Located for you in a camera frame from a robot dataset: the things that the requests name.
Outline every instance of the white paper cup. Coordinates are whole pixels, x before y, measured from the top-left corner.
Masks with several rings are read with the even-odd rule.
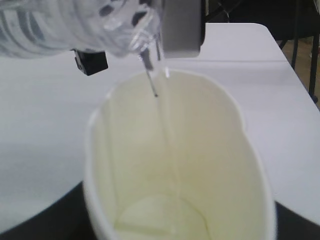
[[[91,119],[84,193],[98,239],[274,240],[274,201],[235,102],[203,76],[160,83],[158,99],[144,74],[119,84]]]

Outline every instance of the white table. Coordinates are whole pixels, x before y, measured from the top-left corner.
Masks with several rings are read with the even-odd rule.
[[[86,77],[73,58],[0,59],[0,232],[82,180],[91,112],[115,81],[142,70],[135,56],[108,56],[108,70]],[[208,24],[200,56],[169,65],[208,75],[234,97],[275,199],[320,224],[320,113],[268,30]]]

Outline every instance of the black table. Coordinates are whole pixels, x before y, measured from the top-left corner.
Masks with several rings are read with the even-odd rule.
[[[278,240],[320,240],[320,226],[276,203]],[[2,234],[0,240],[96,240],[79,183],[55,204]]]

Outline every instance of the liquid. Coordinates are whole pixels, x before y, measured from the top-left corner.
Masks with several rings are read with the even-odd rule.
[[[205,217],[181,196],[179,169],[180,158],[184,154],[177,152],[175,129],[170,121],[170,78],[165,77],[162,69],[158,73],[151,79],[157,91],[153,107],[159,147],[163,150],[162,161],[169,167],[166,178],[169,179],[170,191],[149,195],[130,204],[122,211],[114,228],[121,240],[210,240]]]

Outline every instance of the floor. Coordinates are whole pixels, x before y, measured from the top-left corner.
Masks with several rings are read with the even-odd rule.
[[[288,43],[283,48],[283,53],[287,57],[289,62],[291,62],[293,46],[294,46],[293,41],[288,41]],[[295,72],[306,89],[309,88],[311,49],[312,49],[312,44],[310,39],[302,39],[299,41]],[[316,76],[316,84],[315,84],[315,95],[320,99],[320,60],[318,61],[318,68],[317,68],[316,74],[317,76]],[[320,109],[320,101],[317,103],[317,106]]]

